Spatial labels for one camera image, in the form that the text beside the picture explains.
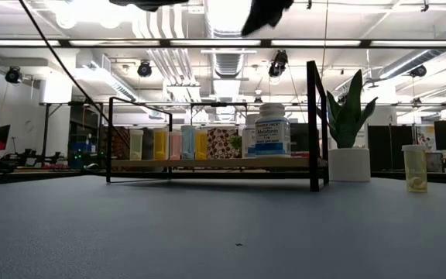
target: white wall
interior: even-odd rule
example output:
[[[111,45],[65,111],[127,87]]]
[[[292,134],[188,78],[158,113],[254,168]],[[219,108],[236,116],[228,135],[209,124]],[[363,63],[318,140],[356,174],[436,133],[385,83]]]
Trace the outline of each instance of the white wall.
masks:
[[[37,148],[37,142],[42,141],[44,116],[44,107],[39,106],[39,90],[33,90],[31,99],[30,86],[8,84],[0,74],[0,110],[0,126],[11,125],[7,148],[0,155],[14,152],[13,136],[18,152],[25,148]]]

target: clear plastic container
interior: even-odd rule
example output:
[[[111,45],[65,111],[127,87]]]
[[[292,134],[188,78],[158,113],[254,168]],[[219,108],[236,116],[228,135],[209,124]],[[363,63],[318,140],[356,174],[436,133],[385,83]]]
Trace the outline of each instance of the clear plastic container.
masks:
[[[242,130],[242,158],[256,157],[256,120],[259,114],[247,115],[245,128]]]
[[[195,127],[182,126],[182,160],[193,160],[195,154]]]
[[[130,130],[130,160],[142,159],[142,130]]]
[[[182,153],[182,132],[170,132],[170,160],[179,160]]]
[[[282,104],[259,107],[256,120],[256,157],[290,157],[290,122]]]
[[[154,129],[154,160],[168,160],[168,128]]]
[[[195,131],[195,159],[206,160],[208,157],[208,131]]]
[[[426,149],[423,145],[402,146],[408,191],[427,192]]]

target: white bottle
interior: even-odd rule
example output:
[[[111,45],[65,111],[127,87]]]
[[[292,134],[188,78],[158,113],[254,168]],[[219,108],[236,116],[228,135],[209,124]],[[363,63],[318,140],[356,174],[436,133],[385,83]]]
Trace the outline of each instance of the white bottle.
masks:
[[[245,128],[242,130],[242,158],[256,157],[256,120],[259,114],[247,115],[245,118]]]
[[[256,120],[256,157],[290,157],[290,122],[282,104],[266,103]]]

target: yellow bottle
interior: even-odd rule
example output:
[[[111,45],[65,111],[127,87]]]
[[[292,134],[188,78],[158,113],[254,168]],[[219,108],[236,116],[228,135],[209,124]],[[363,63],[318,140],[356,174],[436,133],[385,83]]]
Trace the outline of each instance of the yellow bottle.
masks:
[[[208,155],[208,131],[195,131],[195,159],[206,160]]]
[[[168,128],[154,129],[154,160],[168,160]]]

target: potted plant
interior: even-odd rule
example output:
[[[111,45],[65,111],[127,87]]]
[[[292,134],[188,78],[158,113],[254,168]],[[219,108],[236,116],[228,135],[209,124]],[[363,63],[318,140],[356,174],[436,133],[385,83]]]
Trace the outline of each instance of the potted plant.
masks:
[[[355,137],[374,112],[376,98],[361,110],[362,72],[355,73],[342,105],[327,92],[328,127],[337,142],[328,152],[328,169],[332,181],[365,182],[371,179],[371,161],[367,148],[355,148]]]

